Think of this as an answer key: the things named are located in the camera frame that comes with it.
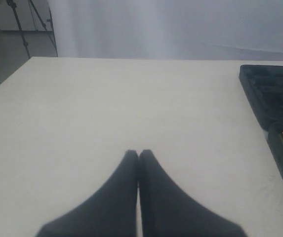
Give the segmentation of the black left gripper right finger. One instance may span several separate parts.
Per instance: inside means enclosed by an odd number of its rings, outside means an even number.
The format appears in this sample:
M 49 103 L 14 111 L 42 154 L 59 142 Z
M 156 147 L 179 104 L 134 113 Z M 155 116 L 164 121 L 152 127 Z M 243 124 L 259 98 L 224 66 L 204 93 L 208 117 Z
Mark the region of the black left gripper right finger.
M 244 237 L 238 224 L 187 195 L 164 171 L 151 150 L 138 159 L 139 198 L 145 237 Z

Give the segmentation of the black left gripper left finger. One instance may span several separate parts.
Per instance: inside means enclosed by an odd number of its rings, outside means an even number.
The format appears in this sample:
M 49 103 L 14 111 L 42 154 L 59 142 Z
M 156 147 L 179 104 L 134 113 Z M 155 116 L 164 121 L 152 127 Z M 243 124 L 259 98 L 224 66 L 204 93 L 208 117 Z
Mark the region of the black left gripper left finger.
M 125 152 L 120 164 L 89 199 L 45 224 L 39 237 L 135 237 L 138 154 Z

